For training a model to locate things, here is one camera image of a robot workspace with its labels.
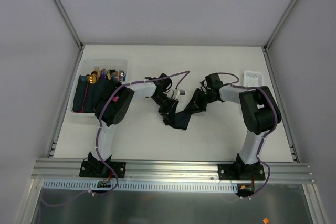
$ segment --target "metal frame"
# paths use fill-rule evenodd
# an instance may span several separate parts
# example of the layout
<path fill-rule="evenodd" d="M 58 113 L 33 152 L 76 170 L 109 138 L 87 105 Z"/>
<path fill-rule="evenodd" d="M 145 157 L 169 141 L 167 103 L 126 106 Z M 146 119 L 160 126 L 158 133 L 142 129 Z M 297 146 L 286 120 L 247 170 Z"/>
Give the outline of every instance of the metal frame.
<path fill-rule="evenodd" d="M 283 121 L 283 124 L 284 124 L 283 126 L 285 128 L 285 133 L 286 133 L 286 136 L 287 136 L 287 139 L 288 139 L 288 142 L 289 142 L 289 147 L 293 150 L 293 155 L 295 156 L 295 159 L 293 159 L 293 160 L 300 162 L 301 156 L 300 156 L 299 150 L 297 148 L 297 142 L 296 142 L 296 140 L 295 140 L 295 138 L 292 134 L 291 127 L 289 126 L 289 123 L 288 123 L 286 109 L 285 109 L 285 106 L 284 106 L 284 104 L 282 102 L 282 99 L 281 99 L 281 95 L 280 95 L 279 88 L 278 88 L 278 83 L 277 83 L 277 80 L 276 80 L 274 72 L 273 72 L 273 68 L 272 68 L 270 58 L 269 58 L 268 53 L 266 52 L 265 49 L 263 49 L 263 53 L 264 53 L 268 73 L 269 73 L 269 76 L 270 76 L 270 79 L 271 79 L 271 83 L 272 83 L 272 86 L 273 86 L 273 89 L 274 89 L 275 97 L 277 99 L 279 110 L 280 110 L 281 115 L 282 115 L 282 121 Z"/>
<path fill-rule="evenodd" d="M 197 182 L 218 183 L 219 163 L 232 162 L 188 162 L 188 161 L 143 161 L 122 160 L 126 162 L 125 179 L 127 181 L 155 182 Z M 32 178 L 87 179 L 79 177 L 81 159 L 74 158 L 39 158 L 36 161 Z M 304 163 L 268 163 L 271 168 L 270 184 L 313 184 L 314 178 L 309 164 Z"/>
<path fill-rule="evenodd" d="M 314 224 L 329 223 L 316 185 L 302 185 Z"/>
<path fill-rule="evenodd" d="M 265 45 L 265 50 L 266 52 L 268 51 L 268 49 L 270 48 L 270 46 L 272 45 L 273 41 L 277 38 L 279 32 L 281 31 L 281 29 L 283 28 L 284 24 L 286 23 L 289 15 L 291 14 L 291 12 L 293 11 L 294 7 L 296 6 L 296 4 L 298 3 L 299 0 L 290 0 L 289 4 L 287 5 L 284 13 L 282 14 L 282 16 L 279 19 L 279 22 L 277 23 L 277 25 L 275 26 L 271 36 L 269 37 L 266 45 Z"/>
<path fill-rule="evenodd" d="M 64 9 L 60 0 L 53 0 L 58 11 L 60 12 L 65 24 L 67 25 L 75 43 L 79 47 L 77 59 L 72 71 L 71 78 L 67 85 L 67 91 L 62 100 L 62 105 L 58 113 L 57 122 L 52 131 L 51 145 L 47 157 L 52 157 L 53 150 L 56 147 L 58 135 L 64 120 L 67 103 L 69 100 L 71 86 L 76 75 L 76 71 L 81 60 L 83 53 L 83 43 L 81 42 L 66 10 Z M 285 127 L 286 135 L 289 141 L 289 146 L 293 153 L 293 163 L 270 163 L 271 177 L 270 184 L 276 183 L 292 183 L 302 184 L 306 199 L 311 212 L 314 223 L 328 223 L 326 214 L 323 211 L 322 204 L 319 199 L 318 191 L 313 179 L 313 174 L 309 164 L 298 163 L 300 162 L 300 154 L 297 149 L 296 141 L 291 134 L 291 128 L 286 117 L 286 109 L 281 99 L 278 90 L 277 81 L 273 73 L 271 61 L 268 56 L 268 49 L 277 38 L 282 27 L 286 23 L 290 13 L 296 6 L 298 0 L 291 0 L 282 14 L 277 26 L 273 30 L 270 38 L 268 39 L 263 53 L 265 62 L 270 74 L 271 82 L 274 88 L 276 99 L 279 108 L 283 114 L 283 124 Z M 19 223 L 31 222 L 34 210 L 37 205 L 40 190 L 43 186 L 44 179 L 67 179 L 69 181 L 87 179 L 79 178 L 79 168 L 81 159 L 63 159 L 63 158 L 40 158 L 37 160 L 35 168 L 32 173 L 32 180 L 28 190 L 27 197 L 25 198 L 25 207 L 22 208 L 22 214 Z M 127 173 L 125 181 L 128 183 L 133 182 L 155 182 L 155 183 L 197 183 L 202 184 L 215 184 L 225 183 L 220 182 L 217 173 L 218 163 L 228 162 L 185 162 L 185 161 L 126 161 Z"/>
<path fill-rule="evenodd" d="M 82 46 L 83 46 L 83 43 L 80 41 L 80 38 L 67 14 L 67 12 L 65 11 L 64 7 L 63 7 L 63 4 L 61 2 L 61 0 L 52 0 L 55 5 L 56 5 L 56 8 L 58 9 L 59 13 L 61 14 L 66 26 L 68 27 L 69 29 L 69 32 L 71 33 L 75 43 L 77 44 L 77 46 L 81 49 Z"/>
<path fill-rule="evenodd" d="M 63 96 L 61 107 L 60 107 L 59 112 L 57 114 L 57 121 L 56 121 L 55 126 L 52 130 L 52 133 L 51 133 L 51 143 L 50 143 L 50 147 L 48 149 L 47 157 L 51 157 L 53 155 L 54 151 L 55 151 L 58 136 L 59 136 L 59 133 L 61 132 L 64 116 L 65 116 L 65 113 L 67 111 L 68 101 L 69 101 L 70 93 L 71 93 L 71 87 L 72 87 L 72 84 L 75 80 L 76 72 L 77 72 L 77 69 L 78 69 L 78 66 L 79 66 L 79 62 L 80 62 L 80 60 L 82 58 L 82 55 L 83 55 L 83 51 L 84 51 L 84 46 L 82 46 L 77 53 L 76 61 L 75 61 L 75 64 L 73 66 L 73 69 L 72 69 L 72 74 L 69 78 L 69 82 L 67 84 L 67 89 L 66 89 L 66 92 Z"/>

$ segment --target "wire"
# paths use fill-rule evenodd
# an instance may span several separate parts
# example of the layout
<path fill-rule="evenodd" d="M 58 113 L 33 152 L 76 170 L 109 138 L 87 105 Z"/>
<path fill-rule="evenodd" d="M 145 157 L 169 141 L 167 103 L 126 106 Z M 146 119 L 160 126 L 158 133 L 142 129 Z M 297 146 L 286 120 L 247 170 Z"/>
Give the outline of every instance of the wire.
<path fill-rule="evenodd" d="M 126 87 L 126 86 L 129 86 L 129 85 L 135 85 L 135 84 L 142 84 L 142 83 L 147 83 L 147 82 L 156 82 L 156 81 L 161 81 L 161 80 L 165 80 L 165 79 L 168 79 L 168 78 L 171 78 L 171 77 L 174 77 L 174 76 L 179 76 L 181 74 L 184 74 L 184 76 L 181 78 L 181 80 L 178 82 L 176 88 L 179 86 L 179 84 L 181 83 L 181 81 L 190 73 L 189 70 L 187 71 L 184 71 L 184 72 L 180 72 L 180 73 L 176 73 L 176 74 L 172 74 L 170 76 L 166 76 L 166 77 L 161 77 L 161 78 L 157 78 L 157 79 L 151 79 L 151 80 L 145 80 L 145 81 L 133 81 L 132 83 L 124 83 L 122 85 L 120 85 L 119 87 L 117 87 L 112 95 L 110 96 L 110 98 L 107 100 L 107 102 L 105 103 L 103 109 L 101 110 L 100 112 L 100 115 L 99 115 L 99 129 L 97 131 L 97 135 L 96 135 L 96 144 L 95 144 L 95 148 L 96 148 L 96 152 L 97 152 L 97 156 L 99 158 L 99 160 L 112 172 L 112 174 L 114 175 L 114 177 L 116 178 L 116 184 L 113 186 L 113 188 L 111 188 L 109 191 L 105 192 L 105 193 L 99 193 L 97 195 L 99 196 L 102 196 L 102 195 L 108 195 L 110 194 L 111 192 L 113 192 L 119 185 L 119 180 L 118 180 L 118 176 L 116 174 L 116 172 L 113 170 L 113 168 L 111 166 L 109 166 L 105 161 L 104 159 L 101 157 L 100 153 L 99 153 L 99 146 L 98 146 L 98 140 L 99 140 L 99 135 L 100 135 L 100 132 L 101 132 L 101 127 L 102 127 L 102 117 L 105 113 L 105 110 L 107 109 L 108 105 L 110 104 L 110 102 L 112 101 L 112 99 L 116 96 L 116 94 L 118 93 L 118 91 L 120 89 L 122 89 L 123 87 Z"/>
<path fill-rule="evenodd" d="M 186 74 L 179 80 L 179 82 L 177 83 L 175 89 L 177 89 L 180 85 L 180 83 L 183 81 L 183 79 L 188 75 L 190 74 L 190 71 L 186 71 Z"/>
<path fill-rule="evenodd" d="M 238 83 L 238 82 L 240 81 L 239 77 L 236 76 L 236 75 L 233 74 L 233 73 L 220 72 L 220 73 L 216 73 L 216 74 L 226 74 L 226 75 L 228 75 L 228 76 L 233 76 L 233 77 L 235 77 L 237 80 L 236 80 L 236 81 L 233 81 L 233 82 L 230 82 L 231 85 L 236 84 L 236 83 Z M 200 82 L 200 84 L 201 84 L 201 88 L 204 88 L 205 90 L 208 90 L 208 88 L 204 85 L 205 82 L 206 82 L 206 79 L 204 79 L 203 81 Z"/>
<path fill-rule="evenodd" d="M 233 76 L 233 77 L 235 77 L 237 80 L 236 80 L 236 81 L 233 81 L 233 82 L 231 82 L 231 84 L 236 84 L 236 83 L 238 83 L 238 82 L 240 81 L 239 77 L 238 77 L 238 76 L 236 76 L 236 75 L 235 75 L 235 74 L 233 74 L 233 73 L 225 73 L 225 72 L 220 72 L 220 73 L 217 73 L 217 74 L 226 74 L 226 75 L 228 75 L 228 76 Z"/>
<path fill-rule="evenodd" d="M 110 171 L 110 175 L 106 179 L 103 180 L 102 184 L 107 184 L 108 182 L 110 182 L 111 178 L 112 178 L 112 172 Z"/>
<path fill-rule="evenodd" d="M 254 193 L 252 194 L 252 195 L 254 196 L 254 195 L 258 194 L 262 189 L 264 189 L 264 187 L 267 185 L 267 183 L 268 183 L 268 181 L 269 181 L 269 178 L 270 178 L 270 176 L 271 176 L 271 168 L 270 168 L 270 166 L 269 166 L 266 162 L 262 161 L 262 160 L 260 159 L 259 155 L 260 155 L 262 146 L 263 146 L 263 144 L 264 144 L 265 138 L 266 138 L 269 134 L 271 134 L 271 133 L 276 129 L 276 127 L 277 127 L 277 125 L 278 125 L 278 116 L 277 116 L 277 112 L 275 111 L 275 108 L 274 108 L 274 106 L 273 106 L 273 104 L 272 104 L 270 98 L 269 98 L 268 95 L 265 93 L 265 91 L 262 90 L 260 87 L 244 87 L 244 86 L 238 86 L 238 85 L 232 85 L 232 87 L 234 87 L 234 88 L 243 88 L 243 89 L 256 89 L 256 90 L 260 91 L 260 93 L 262 93 L 262 95 L 265 97 L 265 99 L 266 99 L 266 101 L 267 101 L 267 104 L 270 106 L 270 108 L 271 108 L 271 110 L 272 110 L 272 112 L 273 112 L 273 116 L 274 116 L 274 125 L 273 125 L 273 128 L 272 128 L 271 130 L 269 130 L 268 132 L 265 132 L 265 133 L 264 133 L 264 135 L 263 135 L 262 138 L 261 138 L 261 141 L 260 141 L 258 150 L 257 150 L 257 159 L 258 159 L 258 161 L 259 161 L 261 164 L 263 164 L 263 165 L 265 165 L 265 166 L 267 167 L 267 169 L 268 169 L 268 173 L 267 173 L 267 178 L 266 178 L 265 182 L 263 183 L 263 185 L 262 185 L 256 192 L 254 192 Z"/>
<path fill-rule="evenodd" d="M 166 93 L 168 94 L 169 91 L 173 91 L 173 94 L 172 94 L 172 96 L 170 97 L 170 98 L 172 98 L 172 97 L 175 95 L 175 91 L 172 90 L 172 89 L 169 89 L 169 90 L 166 91 Z"/>
<path fill-rule="evenodd" d="M 120 89 L 122 89 L 123 87 L 126 87 L 126 86 L 129 86 L 129 85 L 135 85 L 135 84 L 141 84 L 141 83 L 147 83 L 147 82 L 156 82 L 156 81 L 161 81 L 161 80 L 164 80 L 164 79 L 168 79 L 168 78 L 171 78 L 171 77 L 175 77 L 175 76 L 179 76 L 181 74 L 184 74 L 184 77 L 182 77 L 182 79 L 178 82 L 177 86 L 181 83 L 181 81 L 190 73 L 189 70 L 187 71 L 183 71 L 183 72 L 180 72 L 180 73 L 175 73 L 175 74 L 172 74 L 170 76 L 166 76 L 166 77 L 162 77 L 162 78 L 157 78 L 157 79 L 152 79 L 152 80 L 145 80 L 145 81 L 133 81 L 132 83 L 124 83 L 122 85 L 120 85 L 119 87 L 117 87 L 114 92 L 112 93 L 112 95 L 110 96 L 110 98 L 107 100 L 107 102 L 105 103 L 103 109 L 101 110 L 100 112 L 100 115 L 99 115 L 99 118 L 98 118 L 98 121 L 99 121 L 99 129 L 97 130 L 97 135 L 96 135 L 96 142 L 95 142 L 95 148 L 96 148 L 96 152 L 97 152 L 97 155 L 98 155 L 98 158 L 99 160 L 110 170 L 110 172 L 114 175 L 114 177 L 116 178 L 116 184 L 113 186 L 113 188 L 111 188 L 110 190 L 108 190 L 107 192 L 105 193 L 92 193 L 92 195 L 97 195 L 97 196 L 103 196 L 103 195 L 108 195 L 110 194 L 112 191 L 114 191 L 118 185 L 119 185 L 119 180 L 118 180 L 118 176 L 116 174 L 116 172 L 113 170 L 113 168 L 107 164 L 104 159 L 101 157 L 100 153 L 99 153 L 99 146 L 98 146 L 98 140 L 99 140 L 99 136 L 100 136 L 100 132 L 101 132 L 101 127 L 102 127 L 102 116 L 104 115 L 105 113 L 105 110 L 106 108 L 108 107 L 108 105 L 110 104 L 110 102 L 112 101 L 112 99 L 116 96 L 116 94 L 118 93 L 118 91 Z M 87 191 L 82 191 L 80 192 L 79 194 L 75 195 L 74 197 L 72 197 L 71 199 L 67 200 L 66 202 L 64 203 L 61 203 L 61 204 L 49 204 L 47 202 L 45 202 L 42 198 L 42 191 L 41 191 L 41 196 L 40 196 L 40 201 L 48 206 L 48 207 L 61 207 L 61 206 L 65 206 L 67 204 L 69 204 L 70 202 L 72 202 L 74 199 L 78 198 L 79 196 L 85 194 L 85 193 L 91 193 L 91 190 Z"/>
<path fill-rule="evenodd" d="M 60 204 L 50 204 L 50 203 L 47 203 L 43 200 L 43 189 L 41 190 L 41 194 L 40 194 L 40 201 L 46 205 L 47 207 L 62 207 L 62 206 L 65 206 L 67 204 L 69 204 L 70 202 L 72 202 L 74 199 L 77 199 L 79 196 L 83 195 L 83 194 L 87 194 L 87 193 L 90 193 L 90 191 L 81 191 L 79 194 L 75 195 L 74 197 L 72 197 L 71 199 L 67 200 L 66 202 L 64 203 L 60 203 Z"/>

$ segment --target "gray wall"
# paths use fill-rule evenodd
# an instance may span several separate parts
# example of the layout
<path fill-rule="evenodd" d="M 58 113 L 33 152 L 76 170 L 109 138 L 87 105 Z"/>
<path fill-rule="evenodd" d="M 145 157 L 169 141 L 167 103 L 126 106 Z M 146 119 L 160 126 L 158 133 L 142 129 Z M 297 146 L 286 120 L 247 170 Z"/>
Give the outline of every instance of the gray wall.
<path fill-rule="evenodd" d="M 83 42 L 264 45 L 290 0 L 61 1 Z"/>
<path fill-rule="evenodd" d="M 336 223 L 336 0 L 300 0 L 270 57 L 303 162 Z"/>
<path fill-rule="evenodd" d="M 77 47 L 51 0 L 0 0 L 0 223 L 45 155 Z"/>

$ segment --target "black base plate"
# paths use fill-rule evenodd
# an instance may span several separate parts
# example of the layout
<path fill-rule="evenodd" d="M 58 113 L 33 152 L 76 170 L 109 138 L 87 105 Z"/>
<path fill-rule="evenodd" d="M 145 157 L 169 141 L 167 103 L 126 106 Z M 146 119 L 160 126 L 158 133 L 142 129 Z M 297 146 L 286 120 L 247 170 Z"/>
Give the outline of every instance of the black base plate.
<path fill-rule="evenodd" d="M 219 164 L 218 165 L 218 176 L 219 180 L 253 180 L 253 175 L 251 174 L 251 178 L 249 179 L 242 179 L 238 176 L 236 172 L 229 170 L 232 164 Z M 258 165 L 258 168 L 253 172 L 255 176 L 255 181 L 264 181 L 265 178 L 265 171 L 262 164 Z"/>
<path fill-rule="evenodd" d="M 109 165 L 116 172 L 118 178 L 125 178 L 126 162 L 110 162 Z M 80 166 L 79 177 L 82 178 L 107 178 L 109 175 L 110 170 L 107 167 L 99 173 L 88 164 L 88 161 L 83 161 Z"/>

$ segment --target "plastic bin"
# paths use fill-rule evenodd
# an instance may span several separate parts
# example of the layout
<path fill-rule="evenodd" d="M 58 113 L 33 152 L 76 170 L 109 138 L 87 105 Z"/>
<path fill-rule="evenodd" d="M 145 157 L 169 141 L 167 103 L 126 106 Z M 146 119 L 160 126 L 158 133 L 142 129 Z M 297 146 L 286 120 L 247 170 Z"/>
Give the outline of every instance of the plastic bin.
<path fill-rule="evenodd" d="M 87 74 L 91 74 L 94 70 L 95 67 L 99 67 L 99 69 L 114 69 L 116 71 L 122 70 L 126 74 L 126 82 L 128 82 L 128 61 L 126 59 L 122 58 L 95 58 L 95 59 L 83 59 L 79 63 L 76 77 L 74 80 L 74 83 L 72 84 L 72 89 L 70 93 L 70 98 L 68 102 L 68 108 L 67 111 L 71 115 L 74 116 L 85 116 L 85 117 L 95 117 L 94 113 L 75 113 L 72 111 L 72 105 L 74 103 L 74 96 L 76 92 L 76 87 L 77 87 L 77 82 L 78 82 L 78 77 L 80 75 L 85 76 Z"/>

